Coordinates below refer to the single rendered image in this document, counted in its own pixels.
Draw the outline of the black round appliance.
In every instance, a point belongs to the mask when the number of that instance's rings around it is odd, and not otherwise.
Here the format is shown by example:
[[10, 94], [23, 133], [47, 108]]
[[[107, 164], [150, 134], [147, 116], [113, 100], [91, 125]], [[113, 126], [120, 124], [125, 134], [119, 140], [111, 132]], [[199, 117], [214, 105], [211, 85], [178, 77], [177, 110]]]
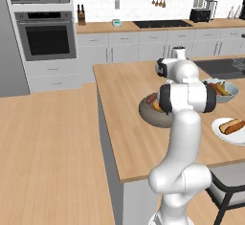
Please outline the black round appliance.
[[245, 20], [245, 0], [242, 3], [242, 9], [239, 15], [239, 19]]

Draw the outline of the black toaster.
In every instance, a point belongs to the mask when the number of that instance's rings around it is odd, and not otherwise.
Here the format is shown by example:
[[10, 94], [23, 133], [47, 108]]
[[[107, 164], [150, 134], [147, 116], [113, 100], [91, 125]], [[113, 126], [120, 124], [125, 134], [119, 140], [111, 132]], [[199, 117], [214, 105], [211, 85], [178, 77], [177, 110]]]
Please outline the black toaster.
[[194, 23], [209, 22], [211, 17], [211, 11], [207, 9], [192, 9], [189, 15], [189, 19]]

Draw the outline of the steel wall oven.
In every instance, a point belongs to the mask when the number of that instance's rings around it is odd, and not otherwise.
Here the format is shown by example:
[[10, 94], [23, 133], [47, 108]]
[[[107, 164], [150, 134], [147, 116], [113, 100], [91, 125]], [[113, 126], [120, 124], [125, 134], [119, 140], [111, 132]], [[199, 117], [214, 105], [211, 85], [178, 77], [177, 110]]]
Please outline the steel wall oven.
[[27, 61], [77, 57], [70, 11], [27, 11], [14, 15]]

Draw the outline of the grey stool with black frame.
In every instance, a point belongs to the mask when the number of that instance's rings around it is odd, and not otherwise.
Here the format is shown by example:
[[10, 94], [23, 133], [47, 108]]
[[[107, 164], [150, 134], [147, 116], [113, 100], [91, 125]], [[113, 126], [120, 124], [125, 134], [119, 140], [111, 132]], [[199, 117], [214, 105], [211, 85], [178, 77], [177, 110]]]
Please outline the grey stool with black frame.
[[211, 173], [206, 192], [218, 208], [213, 225], [220, 225], [226, 211], [245, 207], [245, 162], [211, 168]]

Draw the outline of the dark island sink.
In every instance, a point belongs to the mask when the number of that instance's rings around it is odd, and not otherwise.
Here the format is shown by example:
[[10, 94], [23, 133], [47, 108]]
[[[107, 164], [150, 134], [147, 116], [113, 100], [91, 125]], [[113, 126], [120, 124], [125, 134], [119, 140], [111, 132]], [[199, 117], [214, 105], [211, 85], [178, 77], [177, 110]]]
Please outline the dark island sink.
[[196, 65], [214, 79], [245, 79], [245, 58], [195, 61]]

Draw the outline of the kitchen island cabinet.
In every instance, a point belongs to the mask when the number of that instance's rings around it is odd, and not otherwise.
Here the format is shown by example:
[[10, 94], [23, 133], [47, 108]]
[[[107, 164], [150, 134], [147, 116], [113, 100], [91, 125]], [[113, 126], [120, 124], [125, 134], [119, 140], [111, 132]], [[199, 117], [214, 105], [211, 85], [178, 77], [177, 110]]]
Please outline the kitchen island cabinet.
[[115, 225], [148, 225], [156, 213], [158, 195], [149, 187], [148, 179], [125, 183], [120, 181], [99, 92], [98, 110], [100, 143]]

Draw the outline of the yellow-green food piece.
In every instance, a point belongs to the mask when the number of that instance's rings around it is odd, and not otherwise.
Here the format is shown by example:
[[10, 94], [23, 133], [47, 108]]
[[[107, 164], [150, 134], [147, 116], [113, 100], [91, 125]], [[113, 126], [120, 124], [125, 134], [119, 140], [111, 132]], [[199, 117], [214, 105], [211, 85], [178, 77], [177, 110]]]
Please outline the yellow-green food piece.
[[228, 93], [228, 92], [225, 90], [225, 83], [218, 82], [218, 83], [216, 84], [216, 88], [217, 88], [217, 90], [221, 93], [222, 96], [230, 96], [230, 93]]

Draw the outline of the pale blue bowl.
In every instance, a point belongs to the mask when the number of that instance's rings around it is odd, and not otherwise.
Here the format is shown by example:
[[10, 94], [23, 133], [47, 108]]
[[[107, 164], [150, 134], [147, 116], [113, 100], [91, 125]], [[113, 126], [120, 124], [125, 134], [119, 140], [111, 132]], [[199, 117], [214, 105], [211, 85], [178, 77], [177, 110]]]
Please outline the pale blue bowl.
[[230, 93], [230, 96], [216, 95], [216, 101], [219, 103], [228, 102], [239, 93], [239, 89], [236, 85], [224, 79], [203, 79], [203, 82], [205, 84], [209, 84], [209, 82], [212, 82], [215, 84], [217, 84], [218, 82], [225, 83], [225, 90], [228, 93]]

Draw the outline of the grey drawers under oven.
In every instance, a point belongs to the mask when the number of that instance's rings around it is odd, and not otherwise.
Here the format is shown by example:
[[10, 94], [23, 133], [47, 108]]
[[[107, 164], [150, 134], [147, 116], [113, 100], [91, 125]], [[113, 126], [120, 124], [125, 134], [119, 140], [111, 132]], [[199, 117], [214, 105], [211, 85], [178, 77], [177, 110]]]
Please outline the grey drawers under oven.
[[73, 89], [81, 86], [77, 59], [26, 62], [25, 69], [32, 92]]

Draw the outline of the brown sausage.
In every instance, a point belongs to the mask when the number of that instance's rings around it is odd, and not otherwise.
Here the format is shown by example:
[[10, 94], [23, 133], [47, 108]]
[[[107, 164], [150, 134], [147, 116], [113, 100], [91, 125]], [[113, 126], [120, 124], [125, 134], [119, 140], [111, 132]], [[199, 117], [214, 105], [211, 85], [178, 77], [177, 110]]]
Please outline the brown sausage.
[[243, 126], [245, 125], [245, 122], [244, 121], [241, 121], [237, 124], [233, 124], [233, 125], [230, 125], [228, 126], [226, 129], [225, 129], [225, 134], [226, 135], [229, 135], [231, 133], [234, 133], [236, 132], [237, 130], [241, 129]]

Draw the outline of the wooden knife block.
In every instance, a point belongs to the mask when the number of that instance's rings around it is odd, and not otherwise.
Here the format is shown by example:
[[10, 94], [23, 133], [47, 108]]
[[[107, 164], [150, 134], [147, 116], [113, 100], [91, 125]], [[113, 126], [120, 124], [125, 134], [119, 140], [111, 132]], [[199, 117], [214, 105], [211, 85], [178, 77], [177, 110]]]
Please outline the wooden knife block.
[[85, 10], [84, 7], [82, 5], [78, 5], [78, 24], [80, 26], [85, 26], [86, 25], [86, 21], [85, 21]]

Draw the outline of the red food piece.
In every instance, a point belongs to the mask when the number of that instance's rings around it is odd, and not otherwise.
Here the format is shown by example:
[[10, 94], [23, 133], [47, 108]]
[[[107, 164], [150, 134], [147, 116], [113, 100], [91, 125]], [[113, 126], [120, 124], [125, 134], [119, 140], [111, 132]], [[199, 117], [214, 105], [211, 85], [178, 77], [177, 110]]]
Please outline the red food piece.
[[209, 82], [209, 85], [215, 90], [216, 95], [221, 95], [221, 92], [217, 89], [215, 83]]

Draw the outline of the red-brown sausage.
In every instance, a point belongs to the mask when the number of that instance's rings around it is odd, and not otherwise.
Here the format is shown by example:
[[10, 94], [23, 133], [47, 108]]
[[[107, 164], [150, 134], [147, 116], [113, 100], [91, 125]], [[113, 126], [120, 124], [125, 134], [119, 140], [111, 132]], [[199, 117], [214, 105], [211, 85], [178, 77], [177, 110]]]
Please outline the red-brown sausage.
[[151, 104], [153, 101], [155, 101], [157, 99], [157, 94], [156, 93], [152, 93], [151, 95], [149, 95], [147, 98], [146, 98], [146, 103], [147, 104]]

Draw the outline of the grey-brown bowl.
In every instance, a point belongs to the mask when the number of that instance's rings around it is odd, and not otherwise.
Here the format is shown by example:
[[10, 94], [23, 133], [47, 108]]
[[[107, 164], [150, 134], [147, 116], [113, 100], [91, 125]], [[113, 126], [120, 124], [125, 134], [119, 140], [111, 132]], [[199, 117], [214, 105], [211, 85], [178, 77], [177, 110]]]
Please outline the grey-brown bowl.
[[170, 128], [172, 124], [172, 114], [166, 113], [163, 110], [157, 111], [153, 108], [153, 102], [151, 104], [146, 103], [146, 96], [139, 104], [139, 114], [142, 119], [148, 124], [161, 128]]

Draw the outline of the tan bun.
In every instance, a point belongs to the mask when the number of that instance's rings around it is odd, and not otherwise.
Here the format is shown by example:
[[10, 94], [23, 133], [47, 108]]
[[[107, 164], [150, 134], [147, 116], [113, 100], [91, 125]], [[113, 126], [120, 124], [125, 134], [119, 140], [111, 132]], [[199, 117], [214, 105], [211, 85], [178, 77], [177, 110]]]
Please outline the tan bun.
[[239, 122], [241, 122], [240, 120], [238, 119], [234, 119], [234, 120], [230, 120], [226, 123], [223, 123], [219, 126], [219, 129], [220, 131], [224, 134], [225, 133], [225, 130], [229, 127], [229, 126], [232, 126], [234, 124], [238, 124]]

